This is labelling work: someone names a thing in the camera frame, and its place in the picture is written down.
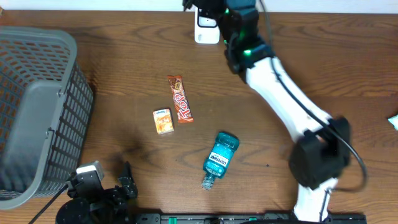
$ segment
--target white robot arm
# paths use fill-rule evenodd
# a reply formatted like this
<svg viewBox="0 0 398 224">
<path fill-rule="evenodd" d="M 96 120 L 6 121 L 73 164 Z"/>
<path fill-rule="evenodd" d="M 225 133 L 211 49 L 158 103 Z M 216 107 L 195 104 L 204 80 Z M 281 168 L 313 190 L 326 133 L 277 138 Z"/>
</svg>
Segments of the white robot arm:
<svg viewBox="0 0 398 224">
<path fill-rule="evenodd" d="M 219 33 L 212 38 L 215 27 L 209 27 L 207 32 L 198 18 L 204 16 L 217 22 L 227 46 L 225 55 L 230 69 L 270 104 L 295 143 L 289 161 L 290 171 L 299 182 L 295 216 L 300 221 L 322 222 L 328 217 L 330 192 L 349 164 L 350 151 L 360 161 L 366 183 L 366 168 L 348 143 L 347 120 L 332 119 L 286 74 L 272 47 L 258 34 L 256 0 L 183 1 L 185 7 L 192 4 L 202 9 L 195 14 L 195 35 L 218 40 Z"/>
<path fill-rule="evenodd" d="M 305 131 L 310 130 L 316 132 L 320 130 L 322 126 L 309 117 L 285 91 L 271 67 L 271 60 L 274 60 L 275 69 L 279 73 L 280 78 L 297 99 L 326 124 L 328 124 L 328 120 L 331 119 L 331 116 L 317 107 L 304 95 L 286 74 L 278 58 L 268 57 L 256 62 L 254 68 L 249 68 L 246 71 L 246 81 L 248 85 L 256 90 L 269 103 L 271 108 L 285 124 L 292 140 L 297 142 Z M 301 221 L 319 222 L 320 213 L 322 213 L 322 220 L 324 220 L 328 216 L 327 205 L 330 198 L 328 189 L 333 189 L 337 182 L 338 179 L 330 178 L 315 190 L 299 184 L 297 203 L 294 207 L 295 216 Z"/>
</svg>

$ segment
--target laundry basket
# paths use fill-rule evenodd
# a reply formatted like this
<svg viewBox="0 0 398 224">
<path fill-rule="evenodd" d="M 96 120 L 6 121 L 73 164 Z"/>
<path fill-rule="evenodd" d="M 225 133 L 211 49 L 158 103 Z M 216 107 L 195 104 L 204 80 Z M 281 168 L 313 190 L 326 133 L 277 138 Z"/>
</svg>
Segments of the laundry basket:
<svg viewBox="0 0 398 224">
<path fill-rule="evenodd" d="M 75 40 L 0 27 L 0 209 L 56 194 L 80 158 L 93 92 Z"/>
</svg>

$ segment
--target listerine bottle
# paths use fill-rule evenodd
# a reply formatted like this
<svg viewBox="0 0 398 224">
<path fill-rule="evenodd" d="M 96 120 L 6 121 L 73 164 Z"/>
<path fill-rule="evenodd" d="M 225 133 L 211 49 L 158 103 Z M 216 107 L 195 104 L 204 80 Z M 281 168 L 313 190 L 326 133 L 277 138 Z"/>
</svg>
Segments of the listerine bottle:
<svg viewBox="0 0 398 224">
<path fill-rule="evenodd" d="M 210 190 L 216 177 L 220 179 L 224 177 L 238 146 L 237 138 L 226 133 L 218 133 L 213 150 L 203 165 L 203 170 L 206 171 L 206 177 L 201 184 L 203 189 Z"/>
</svg>

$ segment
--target brown wrapper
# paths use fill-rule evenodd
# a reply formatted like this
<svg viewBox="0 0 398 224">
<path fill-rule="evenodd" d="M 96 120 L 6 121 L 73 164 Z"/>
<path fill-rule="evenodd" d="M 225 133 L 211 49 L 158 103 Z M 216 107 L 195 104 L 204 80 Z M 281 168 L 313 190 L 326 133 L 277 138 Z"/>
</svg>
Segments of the brown wrapper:
<svg viewBox="0 0 398 224">
<path fill-rule="evenodd" d="M 189 108 L 187 96 L 182 85 L 181 75 L 177 76 L 167 76 L 169 79 L 170 87 L 173 92 L 174 107 L 177 111 L 178 122 L 179 123 L 191 123 L 193 122 L 193 117 L 191 109 Z"/>
</svg>

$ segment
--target wooden table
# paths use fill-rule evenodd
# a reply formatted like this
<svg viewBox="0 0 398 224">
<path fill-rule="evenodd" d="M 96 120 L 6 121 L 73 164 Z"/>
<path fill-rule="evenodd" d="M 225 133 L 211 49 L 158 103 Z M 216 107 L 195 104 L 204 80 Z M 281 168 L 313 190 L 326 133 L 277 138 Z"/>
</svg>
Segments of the wooden table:
<svg viewBox="0 0 398 224">
<path fill-rule="evenodd" d="M 364 212 L 368 223 L 398 219 L 398 16 L 272 14 L 275 51 L 296 84 L 319 107 L 344 115 L 353 146 L 369 169 L 358 194 L 333 194 L 333 212 Z M 0 25 L 63 29 L 78 44 L 78 61 L 97 87 L 82 163 L 99 160 L 103 186 L 132 164 L 141 208 L 165 213 L 264 213 L 295 205 L 297 183 L 287 156 L 289 134 L 268 104 L 231 74 L 224 45 L 193 40 L 193 14 L 181 12 L 6 11 Z M 263 17 L 261 33 L 265 36 Z M 182 75 L 195 122 L 158 135 L 152 112 L 170 107 L 166 75 Z M 228 173 L 201 189 L 203 160 L 221 130 L 241 146 Z M 359 183 L 353 160 L 340 186 Z M 27 223 L 49 198 L 0 212 L 1 223 Z M 54 223 L 62 195 L 39 219 Z"/>
</svg>

